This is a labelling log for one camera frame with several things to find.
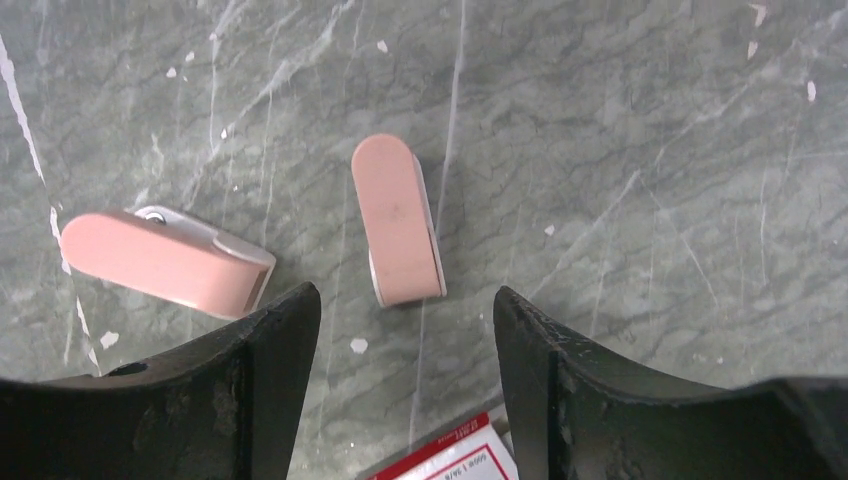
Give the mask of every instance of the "pink object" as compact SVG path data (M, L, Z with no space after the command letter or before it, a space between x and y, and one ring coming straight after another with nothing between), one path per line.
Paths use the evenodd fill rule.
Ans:
M403 140L379 134L356 147L351 168L380 305L446 295L418 159Z
M256 308L276 263L258 247L159 206L82 215L60 244L83 273L232 320Z

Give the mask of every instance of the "black robotic claw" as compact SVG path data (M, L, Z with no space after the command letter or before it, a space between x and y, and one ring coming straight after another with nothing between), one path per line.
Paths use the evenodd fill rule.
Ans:
M725 391L632 362L507 287L495 339L521 480L848 478L848 380Z
M0 380L3 477L285 478L320 321L304 284L100 378Z

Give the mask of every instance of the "red and white box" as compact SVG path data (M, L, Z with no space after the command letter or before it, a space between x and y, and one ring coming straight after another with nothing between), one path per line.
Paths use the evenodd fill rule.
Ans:
M515 460L481 413L368 480L518 480Z

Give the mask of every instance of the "red edge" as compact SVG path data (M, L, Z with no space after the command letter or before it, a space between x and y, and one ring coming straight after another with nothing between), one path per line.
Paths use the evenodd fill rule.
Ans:
M488 424L489 414L485 412L481 413L480 415L477 415L476 417L463 423L462 425L451 430L450 432L442 435L436 440L428 443L427 445L424 445L415 452L407 455L399 462L386 468L380 473L370 477L368 480L395 480L404 473L412 470L413 468L437 455L439 452L448 449L453 445L456 445L457 443L459 443L460 440L480 430Z

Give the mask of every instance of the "marble surface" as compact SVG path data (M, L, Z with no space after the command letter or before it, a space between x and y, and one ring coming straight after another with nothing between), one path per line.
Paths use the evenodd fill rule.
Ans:
M76 215L152 203L274 253L265 298L322 292L291 479L497 396L502 284L688 379L845 374L846 4L760 2L0 0L0 375L222 325L63 267ZM349 161L377 132L423 164L447 298L374 298Z

